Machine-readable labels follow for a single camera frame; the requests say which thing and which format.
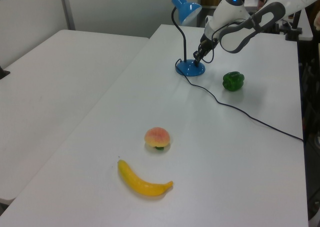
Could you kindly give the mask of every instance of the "banana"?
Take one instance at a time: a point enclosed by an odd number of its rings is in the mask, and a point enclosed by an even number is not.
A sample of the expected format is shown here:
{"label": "banana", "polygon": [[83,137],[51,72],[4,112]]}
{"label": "banana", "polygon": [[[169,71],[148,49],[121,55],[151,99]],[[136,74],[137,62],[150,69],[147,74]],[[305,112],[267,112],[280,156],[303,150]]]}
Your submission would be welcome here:
{"label": "banana", "polygon": [[145,196],[159,196],[166,192],[174,183],[149,183],[139,178],[124,160],[118,161],[118,170],[122,179],[134,191]]}

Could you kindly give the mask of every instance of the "lamp shade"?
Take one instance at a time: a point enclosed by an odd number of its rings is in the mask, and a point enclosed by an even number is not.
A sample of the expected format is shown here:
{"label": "lamp shade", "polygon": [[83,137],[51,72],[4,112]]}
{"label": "lamp shade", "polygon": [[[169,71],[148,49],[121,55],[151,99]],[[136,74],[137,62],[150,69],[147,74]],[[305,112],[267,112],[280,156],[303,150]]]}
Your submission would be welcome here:
{"label": "lamp shade", "polygon": [[179,11],[179,21],[185,26],[190,23],[201,11],[202,7],[198,3],[188,2],[187,0],[171,0]]}

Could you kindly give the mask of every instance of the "desk lamp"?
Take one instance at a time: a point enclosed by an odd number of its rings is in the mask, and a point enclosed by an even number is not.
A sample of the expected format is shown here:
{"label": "desk lamp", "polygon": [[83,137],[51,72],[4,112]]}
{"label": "desk lamp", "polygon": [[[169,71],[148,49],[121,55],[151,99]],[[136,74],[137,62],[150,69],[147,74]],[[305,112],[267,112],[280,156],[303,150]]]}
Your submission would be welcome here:
{"label": "desk lamp", "polygon": [[197,3],[192,3],[192,2],[187,2],[187,0],[171,0],[172,3],[174,4],[174,8],[171,13],[171,19],[175,27],[181,32],[183,36],[183,61],[178,63],[176,66],[175,70],[178,72],[180,75],[185,75],[185,76],[199,76],[203,74],[206,70],[205,66],[202,63],[194,63],[193,59],[187,59],[187,44],[186,44],[186,36],[184,32],[179,28],[177,25],[175,18],[174,18],[174,13],[176,10],[179,11],[179,21],[181,25],[185,26],[190,21],[192,21],[201,11],[202,7],[200,4]]}

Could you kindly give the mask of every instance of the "white table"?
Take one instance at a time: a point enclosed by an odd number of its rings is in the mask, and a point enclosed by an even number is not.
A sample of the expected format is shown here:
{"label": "white table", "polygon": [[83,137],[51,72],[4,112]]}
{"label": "white table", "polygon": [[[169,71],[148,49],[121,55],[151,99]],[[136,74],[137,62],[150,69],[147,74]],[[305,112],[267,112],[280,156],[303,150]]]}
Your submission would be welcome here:
{"label": "white table", "polygon": [[148,41],[62,30],[0,80],[0,203],[10,204]]}
{"label": "white table", "polygon": [[[191,57],[204,30],[183,30]],[[182,46],[178,30],[161,25],[0,226],[307,227],[303,143],[190,86],[174,68]],[[222,86],[231,71],[245,75],[236,92]],[[206,72],[190,80],[302,138],[295,42],[259,34],[237,54],[217,46]],[[144,134],[155,126],[169,131],[168,151],[145,146]],[[118,175],[119,159],[147,181],[174,181],[173,189],[160,198],[138,196]]]}

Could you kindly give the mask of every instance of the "toy peach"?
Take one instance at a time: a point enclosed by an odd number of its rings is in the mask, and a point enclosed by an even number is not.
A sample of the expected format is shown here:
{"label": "toy peach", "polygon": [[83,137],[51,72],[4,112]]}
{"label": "toy peach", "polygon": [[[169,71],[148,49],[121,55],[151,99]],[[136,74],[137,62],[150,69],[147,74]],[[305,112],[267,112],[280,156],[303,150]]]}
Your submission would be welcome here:
{"label": "toy peach", "polygon": [[161,127],[149,129],[144,136],[144,141],[151,147],[163,151],[170,143],[169,133]]}

